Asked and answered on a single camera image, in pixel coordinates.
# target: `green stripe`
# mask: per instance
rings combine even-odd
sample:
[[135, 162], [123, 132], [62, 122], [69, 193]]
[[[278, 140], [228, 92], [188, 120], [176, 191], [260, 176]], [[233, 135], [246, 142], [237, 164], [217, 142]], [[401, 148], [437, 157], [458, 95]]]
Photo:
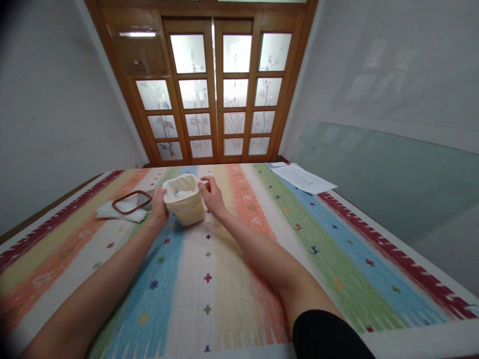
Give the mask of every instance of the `green stripe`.
[[[178, 177], [181, 173], [181, 167], [169, 167], [166, 172], [163, 174], [161, 177], [160, 181], [157, 183], [156, 187], [161, 187], [162, 184], [170, 180], [172, 178]], [[141, 227], [147, 222], [148, 218], [150, 218], [151, 211], [148, 211], [146, 218], [144, 221], [141, 223], [136, 224], [133, 229], [130, 232], [130, 235], [128, 237], [125, 237], [120, 243], [119, 246], [117, 247], [117, 250], [122, 248], [126, 242], [128, 242], [133, 236], [140, 230]], [[127, 290], [123, 298], [120, 300], [116, 308], [113, 310], [112, 314], [110, 315], [110, 318], [107, 320], [106, 324], [102, 327], [102, 329], [98, 332], [96, 335], [95, 339], [92, 341], [92, 344], [90, 345], [90, 349], [88, 354], [86, 355], [88, 358], [91, 359], [100, 359], [101, 356], [103, 355], [103, 352], [107, 348], [107, 346], [111, 343], [114, 335], [116, 334], [117, 331], [117, 324], [118, 321], [121, 317], [121, 313], [123, 311], [123, 307], [125, 304], [125, 300], [128, 297], [128, 294], [130, 293], [131, 288]]]
[[[284, 185], [281, 178], [264, 164], [257, 165], [253, 169], [260, 177], [266, 192], [273, 198], [279, 211], [294, 229], [293, 232], [306, 251], [309, 261], [319, 270], [330, 290], [335, 293], [337, 298], [335, 304], [350, 320], [354, 329], [364, 333], [365, 327], [369, 325], [376, 331], [390, 330], [391, 325], [396, 329], [409, 327], [409, 324], [399, 318], [383, 296], [374, 290], [367, 277], [356, 268], [333, 238]], [[297, 224], [302, 229], [296, 230]], [[312, 246], [316, 246], [321, 252], [317, 255], [311, 254]], [[340, 290], [334, 281], [335, 278], [343, 286]]]

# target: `forearm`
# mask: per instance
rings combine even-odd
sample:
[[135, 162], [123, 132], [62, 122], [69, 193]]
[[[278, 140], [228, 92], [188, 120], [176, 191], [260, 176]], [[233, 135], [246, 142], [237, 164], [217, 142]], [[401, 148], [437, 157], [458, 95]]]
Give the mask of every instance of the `forearm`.
[[281, 296], [290, 328], [306, 310], [321, 309], [342, 318], [316, 279], [281, 245], [244, 224], [228, 211], [217, 220], [236, 240], [246, 257]]
[[310, 276], [309, 272], [281, 245], [256, 231], [228, 211], [217, 220], [239, 244], [246, 257], [261, 275], [279, 292], [289, 289], [297, 278]]
[[[120, 301], [164, 223], [148, 221], [58, 308], [24, 352], [39, 357], [63, 348], [83, 357], [89, 343]], [[72, 349], [83, 353], [71, 352]]]

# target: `wooden door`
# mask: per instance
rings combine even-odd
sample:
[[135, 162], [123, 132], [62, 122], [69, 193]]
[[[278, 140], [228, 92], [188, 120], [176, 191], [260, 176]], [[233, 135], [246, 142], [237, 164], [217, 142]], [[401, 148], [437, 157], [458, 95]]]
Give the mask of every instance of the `wooden door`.
[[217, 163], [211, 19], [164, 19], [163, 26], [190, 163]]
[[303, 16], [215, 18], [219, 159], [272, 161]]
[[316, 0], [86, 3], [153, 165], [275, 160]]

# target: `blue stripe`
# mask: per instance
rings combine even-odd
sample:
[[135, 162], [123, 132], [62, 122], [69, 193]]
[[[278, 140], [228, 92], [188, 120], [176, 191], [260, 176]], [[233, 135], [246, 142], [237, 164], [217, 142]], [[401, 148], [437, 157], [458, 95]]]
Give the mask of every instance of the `blue stripe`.
[[[403, 280], [404, 277], [397, 272], [396, 268], [392, 269], [391, 264], [386, 265], [383, 258], [380, 258], [375, 251], [371, 250], [369, 244], [365, 243], [361, 236], [353, 233], [350, 227], [339, 220], [336, 214], [330, 211], [329, 208], [313, 198], [312, 195], [296, 189], [284, 179], [281, 180], [334, 239], [341, 250], [346, 253], [358, 270], [368, 278], [374, 289], [388, 301], [398, 315], [404, 320], [406, 315], [415, 326], [448, 322], [445, 315], [430, 298], [424, 296], [422, 292], [417, 292], [412, 287], [412, 283]], [[320, 243], [318, 243], [317, 249], [321, 250]], [[369, 265], [366, 259], [372, 261], [374, 266]]]
[[[198, 166], [182, 167], [181, 174], [186, 172], [196, 175]], [[137, 358], [145, 355], [152, 358], [158, 347], [159, 355], [164, 354], [185, 232], [176, 217], [170, 215], [132, 284], [106, 358], [113, 356], [115, 351], [119, 358], [131, 358], [134, 352]], [[165, 259], [163, 263], [158, 262], [161, 257]], [[140, 325], [142, 316], [146, 315], [147, 321]]]

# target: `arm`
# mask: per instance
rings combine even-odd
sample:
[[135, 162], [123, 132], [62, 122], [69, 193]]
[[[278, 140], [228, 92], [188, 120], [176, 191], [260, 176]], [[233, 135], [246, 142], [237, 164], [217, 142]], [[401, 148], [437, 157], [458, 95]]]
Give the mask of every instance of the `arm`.
[[146, 224], [83, 282], [46, 322], [21, 358], [83, 358], [90, 342], [120, 301], [155, 238], [168, 222], [157, 188]]
[[310, 309], [322, 309], [343, 318], [319, 283], [291, 254], [228, 212], [214, 177], [206, 176], [201, 180], [209, 181], [206, 185], [198, 183], [206, 206], [278, 291], [290, 328], [301, 313]]

